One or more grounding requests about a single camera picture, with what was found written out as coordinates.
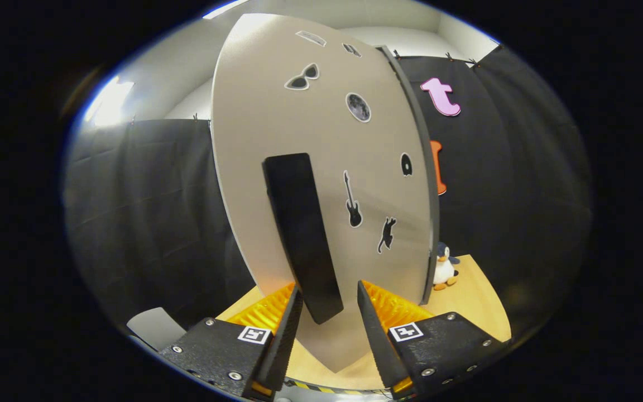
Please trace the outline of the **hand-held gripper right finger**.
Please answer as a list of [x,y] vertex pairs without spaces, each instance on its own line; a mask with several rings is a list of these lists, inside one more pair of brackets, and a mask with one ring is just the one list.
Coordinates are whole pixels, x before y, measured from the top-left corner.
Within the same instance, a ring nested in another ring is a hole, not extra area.
[[368,281],[357,283],[357,303],[383,387],[395,399],[439,395],[510,349],[458,312],[433,314]]

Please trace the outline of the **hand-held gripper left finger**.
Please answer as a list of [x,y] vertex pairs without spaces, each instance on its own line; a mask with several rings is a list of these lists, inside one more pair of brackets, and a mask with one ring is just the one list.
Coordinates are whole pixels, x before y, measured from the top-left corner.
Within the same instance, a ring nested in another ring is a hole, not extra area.
[[286,379],[303,298],[289,284],[228,319],[205,318],[159,355],[207,386],[271,400]]

